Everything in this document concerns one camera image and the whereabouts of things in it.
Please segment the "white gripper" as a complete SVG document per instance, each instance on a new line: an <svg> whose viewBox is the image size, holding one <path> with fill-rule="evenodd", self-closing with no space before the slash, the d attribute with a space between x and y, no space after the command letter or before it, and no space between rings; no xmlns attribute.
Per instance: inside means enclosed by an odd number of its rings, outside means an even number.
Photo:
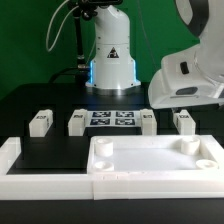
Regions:
<svg viewBox="0 0 224 224"><path fill-rule="evenodd" d="M199 69L198 50L195 45L162 59L148 89L152 108L224 104L224 80L215 81Z"/></svg>

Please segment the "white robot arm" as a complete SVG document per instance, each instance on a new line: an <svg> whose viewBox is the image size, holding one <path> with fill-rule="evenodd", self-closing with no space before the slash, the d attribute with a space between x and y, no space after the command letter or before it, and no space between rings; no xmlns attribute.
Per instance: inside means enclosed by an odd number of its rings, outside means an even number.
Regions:
<svg viewBox="0 0 224 224"><path fill-rule="evenodd" d="M148 89L150 106L174 108L224 104L224 0L174 0L200 43L165 56ZM123 94L140 85L130 56L130 23L113 2L98 1L96 55L86 85L103 94Z"/></svg>

